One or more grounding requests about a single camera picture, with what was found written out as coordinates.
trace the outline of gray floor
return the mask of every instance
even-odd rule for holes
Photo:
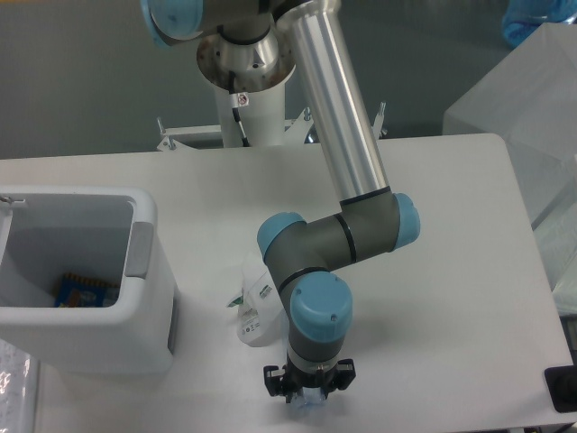
[[[506,0],[345,0],[341,18],[371,116],[390,136],[441,133],[444,110],[509,49]],[[138,0],[0,3],[0,159],[144,152],[167,127],[215,124],[196,43],[157,49]],[[298,74],[287,116],[306,102]]]

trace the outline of black cable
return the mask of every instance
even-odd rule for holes
[[[232,71],[228,73],[228,94],[234,95],[234,79],[236,78],[236,74]],[[241,121],[241,113],[238,107],[233,107],[233,117],[234,121],[238,124],[239,130],[241,132],[241,140],[243,140],[243,147],[251,147],[248,137],[246,136],[246,132],[244,131],[243,122]]]

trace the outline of blue object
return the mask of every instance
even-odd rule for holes
[[[400,224],[398,225],[398,236],[393,251],[416,241],[421,233],[421,219],[417,209],[413,205],[413,200],[406,194],[395,194],[400,214]]]
[[[542,23],[573,24],[577,0],[509,0],[503,16],[504,38],[516,48]]]
[[[151,17],[151,9],[148,7],[148,0],[141,0],[141,8],[144,22],[146,23],[146,27],[148,28],[148,32],[151,34],[154,43],[161,48],[169,48],[169,45],[167,45],[167,43],[162,40],[159,33],[156,31],[156,28],[154,27],[154,23],[152,22]]]
[[[330,272],[311,272],[290,296],[290,317],[306,338],[333,343],[343,338],[353,321],[353,295],[343,280]]]
[[[295,212],[283,212],[275,216],[271,216],[259,228],[259,233],[256,235],[256,242],[261,249],[262,258],[267,255],[270,244],[275,238],[280,235],[285,228],[292,226],[295,223],[304,223],[303,217]]]
[[[203,0],[141,0],[141,7],[154,42],[168,46],[154,28],[151,16],[159,30],[170,38],[188,39],[193,37],[202,21],[204,5]]]

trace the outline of light blue joint cap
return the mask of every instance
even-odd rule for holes
[[[290,295],[290,317],[306,338],[333,343],[353,322],[353,295],[347,283],[330,272],[308,273]]]
[[[202,21],[203,0],[141,0],[141,3],[146,3],[146,7],[150,9],[149,19],[152,20],[152,14],[160,31],[173,39],[192,37]]]
[[[267,254],[270,245],[280,233],[295,223],[304,223],[303,217],[295,212],[283,212],[275,216],[271,216],[259,228],[259,233],[256,236],[256,242],[261,249],[262,258]]]
[[[142,8],[142,15],[144,16],[144,22],[146,23],[146,27],[148,28],[148,32],[151,34],[152,40],[156,44],[156,46],[161,48],[169,48],[169,45],[162,40],[159,36],[156,28],[154,27],[154,23],[152,22],[151,17],[151,9],[148,6],[148,0],[141,0],[141,8]]]
[[[400,224],[398,226],[397,243],[393,251],[401,246],[409,245],[416,241],[421,233],[421,219],[417,209],[413,205],[413,200],[406,194],[394,194],[398,203],[398,213],[400,214]]]

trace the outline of white plastic container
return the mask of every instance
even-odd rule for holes
[[[62,370],[169,369],[178,288],[140,189],[0,186],[0,338]],[[55,308],[62,275],[120,285],[106,308]]]

